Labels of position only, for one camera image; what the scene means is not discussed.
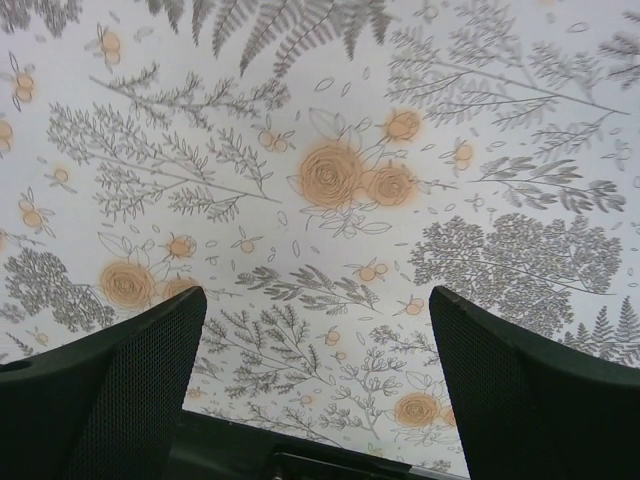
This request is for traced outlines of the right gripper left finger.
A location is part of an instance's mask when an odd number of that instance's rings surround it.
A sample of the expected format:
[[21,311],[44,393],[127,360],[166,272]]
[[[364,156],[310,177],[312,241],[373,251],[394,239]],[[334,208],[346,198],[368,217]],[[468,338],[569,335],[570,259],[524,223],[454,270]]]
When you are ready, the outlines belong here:
[[159,479],[207,310],[190,287],[134,318],[1,367],[4,479]]

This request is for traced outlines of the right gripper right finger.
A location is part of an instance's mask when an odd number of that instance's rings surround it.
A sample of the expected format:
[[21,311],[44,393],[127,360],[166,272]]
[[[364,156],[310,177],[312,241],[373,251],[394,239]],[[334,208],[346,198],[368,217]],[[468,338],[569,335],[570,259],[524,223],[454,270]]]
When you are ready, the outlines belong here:
[[636,479],[639,372],[509,323],[443,286],[429,313],[473,479]]

